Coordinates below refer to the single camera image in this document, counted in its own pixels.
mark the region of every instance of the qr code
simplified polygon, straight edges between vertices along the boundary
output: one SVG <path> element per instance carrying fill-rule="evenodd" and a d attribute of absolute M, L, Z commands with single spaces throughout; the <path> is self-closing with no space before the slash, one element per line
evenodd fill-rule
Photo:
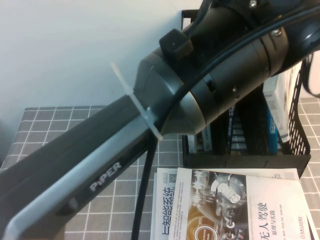
<path fill-rule="evenodd" d="M 169 174 L 169 183 L 175 183 L 177 179 L 177 174 Z"/>

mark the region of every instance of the cable tie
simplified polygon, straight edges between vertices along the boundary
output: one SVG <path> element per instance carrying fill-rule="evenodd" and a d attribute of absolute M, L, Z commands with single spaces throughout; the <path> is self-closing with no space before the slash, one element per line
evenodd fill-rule
<path fill-rule="evenodd" d="M 136 108 L 139 110 L 141 116 L 143 117 L 143 119 L 145 120 L 146 124 L 149 126 L 149 128 L 151 129 L 151 131 L 153 132 L 155 137 L 159 141 L 161 141 L 164 137 L 158 131 L 158 129 L 156 128 L 156 126 L 153 123 L 152 118 L 149 117 L 148 113 L 146 112 L 144 107 L 139 102 L 138 98 L 136 97 L 136 95 L 134 93 L 134 90 L 127 84 L 125 78 L 121 74 L 120 69 L 117 67 L 117 65 L 114 62 L 111 62 L 110 65 L 111 65 L 112 70 L 114 71 L 115 75 L 117 76 L 117 79 L 120 81 L 121 85 L 123 86 L 125 94 L 127 94 L 131 98 L 132 102 L 134 103 Z"/>

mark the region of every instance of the piper logo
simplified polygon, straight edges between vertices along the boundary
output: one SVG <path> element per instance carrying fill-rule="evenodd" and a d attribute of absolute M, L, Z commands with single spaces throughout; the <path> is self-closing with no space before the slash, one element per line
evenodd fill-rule
<path fill-rule="evenodd" d="M 104 174 L 99 177 L 98 181 L 91 184 L 90 190 L 95 192 L 98 186 L 102 186 L 106 182 L 106 178 L 110 178 L 121 168 L 120 162 L 116 162 L 112 167 L 110 167 Z"/>

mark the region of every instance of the paper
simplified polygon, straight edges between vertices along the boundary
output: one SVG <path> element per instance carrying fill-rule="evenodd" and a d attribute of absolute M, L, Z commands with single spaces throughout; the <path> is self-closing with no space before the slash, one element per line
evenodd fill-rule
<path fill-rule="evenodd" d="M 221 172 L 221 173 L 233 173 L 233 174 L 242 174 L 242 175 L 251 175 L 251 176 L 259 176 L 259 177 L 265 177 L 265 178 L 277 178 L 277 179 L 288 179 L 288 180 L 299 180 L 299 176 L 297 173 L 297 170 L 295 168 L 288 168 L 288 169 L 260 169 L 260 168 L 249 168 L 249 169 L 240 169 L 240 168 L 233 168 L 233 169 L 228 169 L 228 168 L 214 168 L 214 169 L 207 169 L 210 171 L 216 171 L 216 172 Z M 158 171 L 160 171 L 161 173 L 177 173 L 177 169 L 168 169 L 168 168 L 158 168 Z M 158 221 L 157 225 L 155 223 L 155 219 L 159 219 L 161 217 L 158 217 L 158 215 L 154 214 L 155 209 L 161 209 L 162 205 L 157 204 L 155 202 L 155 196 L 157 195 L 157 193 L 161 194 L 161 192 L 157 192 L 157 181 L 154 180 L 154 187 L 153 187 L 153 203 L 152 203 L 152 223 L 151 223 L 151 237 L 150 240 L 167 240 L 169 238 L 169 236 L 167 234 L 162 234 L 160 231 L 158 231 L 157 236 L 155 234 L 153 234 L 153 230 L 155 229 L 156 226 L 157 228 L 161 229 L 162 223 L 161 221 Z M 306 200 L 304 200 L 304 206 L 306 208 L 306 212 L 307 212 L 307 217 L 308 219 L 311 219 L 311 221 L 309 222 L 310 224 L 310 228 L 312 230 L 313 236 L 315 240 L 319 240 L 318 235 L 317 235 L 317 231 L 315 228 L 315 225 L 312 221 L 312 217 L 307 205 Z"/>
<path fill-rule="evenodd" d="M 169 240 L 311 240 L 296 180 L 178 168 Z"/>

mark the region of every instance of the checkered table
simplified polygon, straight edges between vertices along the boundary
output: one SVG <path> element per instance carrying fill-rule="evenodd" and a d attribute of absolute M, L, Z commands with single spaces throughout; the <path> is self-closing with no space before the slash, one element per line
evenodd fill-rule
<path fill-rule="evenodd" d="M 103 107 L 26 108 L 2 169 L 9 168 Z M 320 102 L 315 98 L 301 99 L 298 112 L 312 155 L 301 184 L 320 235 Z M 143 154 L 66 225 L 66 240 L 130 239 L 145 159 L 146 154 Z M 165 136 L 158 144 L 153 161 L 140 228 L 141 240 L 150 239 L 154 173 L 158 167 L 182 166 L 182 159 L 181 138 L 176 134 Z"/>

